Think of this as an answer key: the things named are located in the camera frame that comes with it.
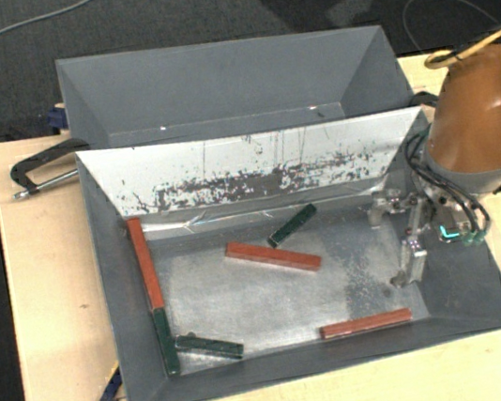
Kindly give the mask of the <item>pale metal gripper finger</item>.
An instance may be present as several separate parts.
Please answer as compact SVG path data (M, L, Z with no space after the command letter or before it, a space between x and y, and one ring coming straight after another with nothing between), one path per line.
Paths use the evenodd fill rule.
M421 281L428 257L418 236L403 238L401 248L401 266L398 273L390 279L391 284L398 288Z
M368 223L371 227L378 227L385 215L394 215L405 212L418 203L416 193L406 193L400 189L385 189L372 193L371 207L368 209Z

